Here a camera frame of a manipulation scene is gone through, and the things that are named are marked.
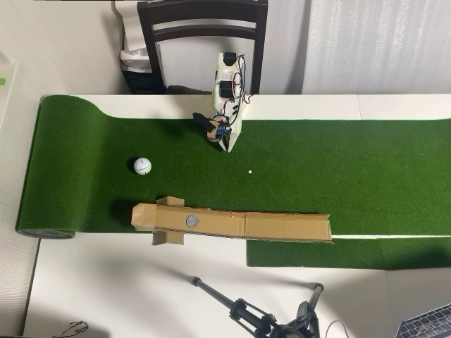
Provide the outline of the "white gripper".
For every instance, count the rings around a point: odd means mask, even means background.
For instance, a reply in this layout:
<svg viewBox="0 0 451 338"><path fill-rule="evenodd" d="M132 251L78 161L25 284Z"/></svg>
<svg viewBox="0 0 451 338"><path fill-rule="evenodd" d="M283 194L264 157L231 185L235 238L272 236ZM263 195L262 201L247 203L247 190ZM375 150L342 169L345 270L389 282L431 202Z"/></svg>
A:
<svg viewBox="0 0 451 338"><path fill-rule="evenodd" d="M240 136L246 108L247 104L240 99L221 99L214 104L214 120L228 125L231 129L231 133L224 134L220 140L220 147L228 153L232 151Z"/></svg>

